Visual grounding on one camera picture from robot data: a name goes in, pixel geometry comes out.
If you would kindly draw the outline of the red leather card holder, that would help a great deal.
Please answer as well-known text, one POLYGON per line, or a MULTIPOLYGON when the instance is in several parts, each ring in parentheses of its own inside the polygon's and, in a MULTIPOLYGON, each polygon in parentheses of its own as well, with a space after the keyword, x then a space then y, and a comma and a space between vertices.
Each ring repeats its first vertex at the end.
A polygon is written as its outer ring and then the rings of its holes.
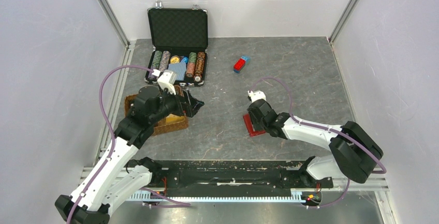
POLYGON ((263 135, 266 133, 265 130, 255 130, 254 129, 250 115, 248 113, 243 115, 243 119, 244 119, 244 123, 245 123, 246 129, 247 129, 250 137, 259 136, 259 135, 263 135))

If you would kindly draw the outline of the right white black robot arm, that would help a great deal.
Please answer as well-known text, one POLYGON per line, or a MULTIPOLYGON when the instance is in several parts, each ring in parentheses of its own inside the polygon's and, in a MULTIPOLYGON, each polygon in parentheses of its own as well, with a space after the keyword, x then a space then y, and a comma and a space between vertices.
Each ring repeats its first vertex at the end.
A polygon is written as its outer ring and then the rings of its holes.
POLYGON ((378 144, 355 122, 344 125, 324 125, 309 122, 289 113, 276 113, 270 104, 259 99, 247 109, 252 125, 270 136, 285 140, 298 140, 331 152, 325 157, 314 157, 299 172, 299 181, 306 187, 319 180, 344 176, 356 183, 365 183, 371 174, 384 174, 381 167, 384 152, 378 144))

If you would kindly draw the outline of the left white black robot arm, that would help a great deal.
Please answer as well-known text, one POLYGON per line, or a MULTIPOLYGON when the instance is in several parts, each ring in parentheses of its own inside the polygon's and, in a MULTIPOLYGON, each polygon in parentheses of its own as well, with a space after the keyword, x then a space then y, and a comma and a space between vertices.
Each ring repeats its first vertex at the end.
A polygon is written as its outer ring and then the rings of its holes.
POLYGON ((66 223, 108 223, 114 212, 141 187, 162 182, 161 166, 142 159, 118 182, 116 177, 152 136, 156 123, 168 115, 193 117, 204 102, 188 90, 177 93, 154 86, 139 90, 104 155, 70 195, 60 195, 55 207, 66 223))

